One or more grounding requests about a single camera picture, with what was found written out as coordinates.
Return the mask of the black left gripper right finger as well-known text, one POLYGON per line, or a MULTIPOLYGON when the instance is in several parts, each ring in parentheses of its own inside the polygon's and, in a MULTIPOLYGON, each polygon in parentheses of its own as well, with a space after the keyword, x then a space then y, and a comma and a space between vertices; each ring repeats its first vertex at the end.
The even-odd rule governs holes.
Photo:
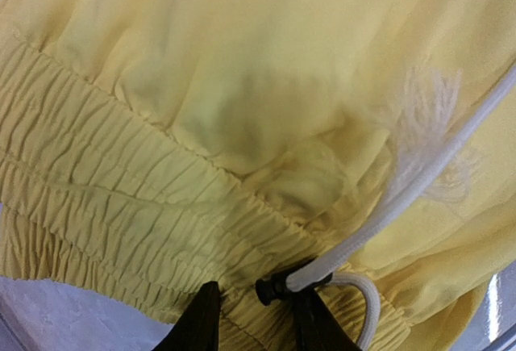
POLYGON ((333 274, 328 274, 322 280, 292 293, 296 350, 360 351, 316 291, 317 287, 326 285, 332 278, 333 274))

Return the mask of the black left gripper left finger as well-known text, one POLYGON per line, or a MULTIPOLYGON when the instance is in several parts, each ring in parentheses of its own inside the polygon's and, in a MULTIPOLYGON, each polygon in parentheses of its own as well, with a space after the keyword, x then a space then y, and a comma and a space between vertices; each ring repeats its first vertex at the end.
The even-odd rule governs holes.
POLYGON ((220 312, 218 283, 203 284, 155 351, 217 351, 220 312))

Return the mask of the yellow shorts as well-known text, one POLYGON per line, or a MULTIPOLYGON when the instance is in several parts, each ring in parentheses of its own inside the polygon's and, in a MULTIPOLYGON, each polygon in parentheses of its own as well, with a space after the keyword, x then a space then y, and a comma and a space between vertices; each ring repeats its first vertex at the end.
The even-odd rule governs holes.
MULTIPOLYGON (((515 0, 1 0, 1 274, 165 323, 219 284, 222 350, 292 350, 255 281, 360 228, 408 73, 460 77, 457 130, 515 64, 515 0)), ((515 259, 515 87, 341 267, 374 350, 445 350, 515 259)))

